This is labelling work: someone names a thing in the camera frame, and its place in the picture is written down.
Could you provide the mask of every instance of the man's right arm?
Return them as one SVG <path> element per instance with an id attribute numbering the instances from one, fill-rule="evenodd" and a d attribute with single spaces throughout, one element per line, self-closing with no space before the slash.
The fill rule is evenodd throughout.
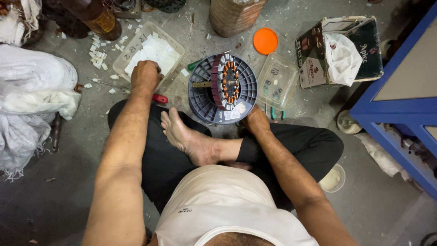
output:
<path id="1" fill-rule="evenodd" d="M 268 118 L 257 105 L 244 124 L 261 145 L 299 220 L 319 245 L 357 245 L 317 182 L 273 135 Z"/>

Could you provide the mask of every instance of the white vest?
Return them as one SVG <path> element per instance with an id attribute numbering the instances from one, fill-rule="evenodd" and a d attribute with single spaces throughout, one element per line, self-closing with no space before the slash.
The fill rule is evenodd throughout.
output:
<path id="1" fill-rule="evenodd" d="M 256 175 L 221 165 L 188 173 L 156 227 L 159 246 L 202 246 L 224 232 L 263 238 L 275 246 L 318 246 L 290 212 L 277 209 Z"/>

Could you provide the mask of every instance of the black pants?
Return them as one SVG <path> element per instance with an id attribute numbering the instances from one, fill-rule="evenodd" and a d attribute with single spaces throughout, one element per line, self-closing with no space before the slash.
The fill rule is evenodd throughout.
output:
<path id="1" fill-rule="evenodd" d="M 116 103 L 108 113 L 109 129 L 126 104 Z M 147 128 L 147 143 L 142 157 L 142 188 L 154 202 L 159 213 L 176 186 L 196 169 L 188 156 L 171 145 L 161 127 L 161 112 L 168 109 L 152 105 Z M 210 130 L 179 112 L 185 125 L 211 137 Z M 270 124 L 276 138 L 299 160 L 302 166 L 319 182 L 331 170 L 343 153 L 343 142 L 332 131 L 323 128 Z M 251 172 L 260 177 L 269 188 L 278 208 L 293 210 L 293 204 L 282 191 L 273 169 L 255 137 L 247 133 L 241 144 L 237 162 L 250 163 Z"/>

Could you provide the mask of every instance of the red screwdriver handle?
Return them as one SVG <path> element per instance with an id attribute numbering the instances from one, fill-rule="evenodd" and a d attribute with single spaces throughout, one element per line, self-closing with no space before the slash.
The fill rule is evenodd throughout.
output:
<path id="1" fill-rule="evenodd" d="M 168 98 L 166 96 L 160 95 L 160 94 L 153 94 L 152 100 L 157 102 L 157 103 L 161 103 L 161 104 L 168 103 Z"/>

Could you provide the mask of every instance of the clear plastic box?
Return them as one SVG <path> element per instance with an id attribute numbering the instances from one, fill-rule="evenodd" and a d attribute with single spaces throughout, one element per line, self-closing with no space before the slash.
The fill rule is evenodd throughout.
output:
<path id="1" fill-rule="evenodd" d="M 127 67 L 127 65 L 129 65 L 129 62 L 132 59 L 132 57 L 135 55 L 135 53 L 138 50 L 142 49 L 141 44 L 147 40 L 147 36 L 151 35 L 153 32 L 156 32 L 158 34 L 158 37 L 166 40 L 171 45 L 171 47 L 173 47 L 173 49 L 180 54 L 179 59 L 176 61 L 176 63 L 173 65 L 173 67 L 170 69 L 167 75 L 161 80 L 160 84 L 156 88 L 157 91 L 161 87 L 162 83 L 172 74 L 172 72 L 179 65 L 180 61 L 182 60 L 182 57 L 185 54 L 185 48 L 182 45 L 180 45 L 180 43 L 178 43 L 174 38 L 172 38 L 170 35 L 164 32 L 164 30 L 158 27 L 155 23 L 148 21 L 143 25 L 143 27 L 139 30 L 139 32 L 135 35 L 135 37 L 132 38 L 129 44 L 126 45 L 125 49 L 115 60 L 114 64 L 112 65 L 112 68 L 121 77 L 123 77 L 124 79 L 130 82 L 131 78 L 129 77 L 129 75 L 127 75 L 127 73 L 125 73 L 125 68 Z"/>
<path id="2" fill-rule="evenodd" d="M 285 58 L 271 53 L 258 76 L 258 99 L 284 111 L 299 80 L 299 68 Z"/>

